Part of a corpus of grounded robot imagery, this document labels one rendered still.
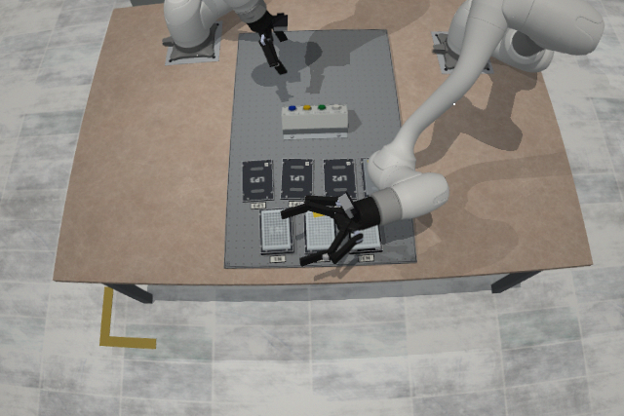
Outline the white operator button panel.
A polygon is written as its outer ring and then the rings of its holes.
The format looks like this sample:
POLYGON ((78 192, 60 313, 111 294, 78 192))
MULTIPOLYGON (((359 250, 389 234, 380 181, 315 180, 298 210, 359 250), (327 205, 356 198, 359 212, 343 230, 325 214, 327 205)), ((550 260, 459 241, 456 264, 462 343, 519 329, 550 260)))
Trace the white operator button panel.
POLYGON ((347 138, 346 104, 283 106, 284 140, 347 138))

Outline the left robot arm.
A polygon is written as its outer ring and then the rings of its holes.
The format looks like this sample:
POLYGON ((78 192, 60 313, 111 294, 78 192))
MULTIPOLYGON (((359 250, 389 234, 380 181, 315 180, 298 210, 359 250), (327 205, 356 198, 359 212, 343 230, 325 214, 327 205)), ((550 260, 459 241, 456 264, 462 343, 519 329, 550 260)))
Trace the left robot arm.
POLYGON ((368 175, 379 190, 370 194, 380 212, 379 226, 416 218, 448 201, 449 185, 442 174, 415 171, 413 148, 420 134, 488 69, 490 57, 526 72, 541 72, 550 65, 554 51, 573 56, 592 53, 604 29, 601 14, 584 0, 462 3, 448 34, 439 33, 440 44, 433 45, 433 53, 444 55, 445 68, 454 69, 405 121, 394 140, 368 160, 368 175))

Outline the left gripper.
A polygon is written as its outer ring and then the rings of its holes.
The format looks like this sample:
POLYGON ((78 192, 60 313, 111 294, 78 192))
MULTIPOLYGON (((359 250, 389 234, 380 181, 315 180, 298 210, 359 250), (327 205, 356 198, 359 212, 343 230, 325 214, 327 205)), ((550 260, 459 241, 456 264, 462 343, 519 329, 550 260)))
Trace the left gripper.
POLYGON ((329 249, 299 258, 301 267, 320 260, 331 260, 333 264, 336 264, 355 245, 363 241, 364 235, 359 232, 360 230, 365 230, 380 224, 380 212, 373 197, 367 197, 355 202, 360 213, 360 218, 358 219, 355 219, 355 217, 350 219, 348 217, 338 200, 339 197, 340 196, 324 197, 307 195, 305 196, 305 201, 301 202, 299 206, 281 210, 282 219, 307 212, 308 210, 329 216, 334 219, 337 229, 340 230, 329 249), (335 208, 336 206, 340 208, 335 208), (354 234, 353 237, 336 251, 348 233, 354 234))

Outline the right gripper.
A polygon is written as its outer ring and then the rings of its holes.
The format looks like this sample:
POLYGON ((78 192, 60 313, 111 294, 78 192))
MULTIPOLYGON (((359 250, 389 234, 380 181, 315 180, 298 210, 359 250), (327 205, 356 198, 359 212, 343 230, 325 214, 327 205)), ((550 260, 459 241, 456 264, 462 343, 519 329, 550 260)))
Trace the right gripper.
MULTIPOLYGON (((274 45, 273 45, 273 37, 272 37, 272 29, 268 26, 271 24, 273 16, 266 10, 263 17, 259 20, 251 23, 247 23, 249 28, 253 32, 259 33, 261 40, 258 41, 259 45, 263 49, 263 52, 266 56, 268 64, 270 67, 274 67, 277 72, 282 75, 288 73, 282 62, 277 57, 274 45), (268 28, 267 28, 268 27, 268 28), (269 42, 267 39, 269 39, 269 42), (269 44, 270 43, 270 44, 269 44)), ((274 31, 274 29, 273 29, 274 31)), ((287 41, 288 38, 285 35, 284 31, 274 31, 280 42, 287 41)))

